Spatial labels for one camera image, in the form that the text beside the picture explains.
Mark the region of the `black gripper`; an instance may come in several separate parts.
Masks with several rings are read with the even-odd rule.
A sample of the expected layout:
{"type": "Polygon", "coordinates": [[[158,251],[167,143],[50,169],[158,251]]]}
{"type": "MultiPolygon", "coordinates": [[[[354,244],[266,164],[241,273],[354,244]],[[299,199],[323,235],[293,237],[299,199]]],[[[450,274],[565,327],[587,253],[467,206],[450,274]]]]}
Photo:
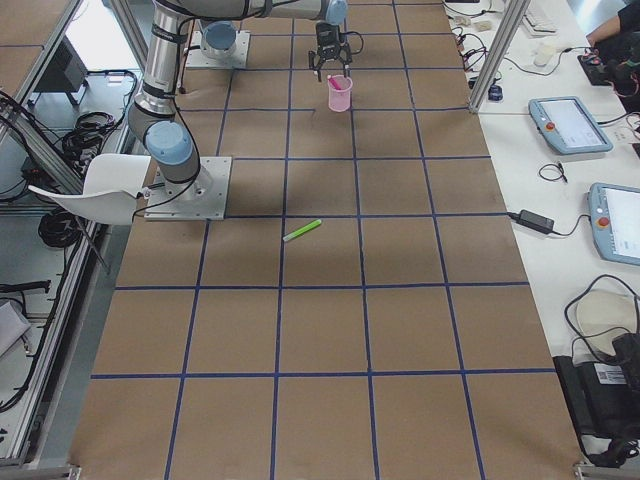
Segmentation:
{"type": "Polygon", "coordinates": [[[352,52],[347,36],[340,30],[339,25],[328,22],[318,22],[315,25],[316,50],[308,52],[308,66],[318,82],[322,81],[322,63],[339,61],[342,64],[343,75],[351,75],[352,52]]]}

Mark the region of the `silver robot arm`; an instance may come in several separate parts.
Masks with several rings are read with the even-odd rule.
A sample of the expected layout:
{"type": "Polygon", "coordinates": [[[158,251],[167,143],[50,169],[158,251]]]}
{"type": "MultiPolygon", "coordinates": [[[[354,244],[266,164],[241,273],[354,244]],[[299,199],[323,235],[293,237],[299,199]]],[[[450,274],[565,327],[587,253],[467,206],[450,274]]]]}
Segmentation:
{"type": "Polygon", "coordinates": [[[199,200],[210,178],[188,127],[176,119],[175,97],[191,22],[202,24],[205,48],[227,50],[236,38],[236,21],[269,17],[314,21],[316,53],[328,53],[345,67],[351,63],[350,46],[340,32],[347,18],[346,1],[155,1],[153,5],[143,85],[128,110],[128,125],[157,162],[172,201],[199,200]]]}
{"type": "Polygon", "coordinates": [[[201,50],[209,58],[229,56],[235,49],[237,30],[231,21],[201,21],[201,50]]]}

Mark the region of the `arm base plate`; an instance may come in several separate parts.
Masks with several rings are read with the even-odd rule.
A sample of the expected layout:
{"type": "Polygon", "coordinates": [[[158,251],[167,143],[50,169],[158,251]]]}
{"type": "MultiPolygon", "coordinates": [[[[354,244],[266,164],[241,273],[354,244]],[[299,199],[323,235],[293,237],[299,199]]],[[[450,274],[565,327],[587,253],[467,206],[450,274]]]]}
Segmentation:
{"type": "Polygon", "coordinates": [[[190,69],[245,69],[250,43],[250,32],[237,31],[234,51],[226,57],[209,58],[201,50],[201,32],[193,33],[186,60],[190,69]]]}
{"type": "Polygon", "coordinates": [[[202,157],[195,182],[182,194],[185,185],[167,182],[159,167],[144,217],[156,221],[223,220],[226,211],[231,157],[202,157]]]}

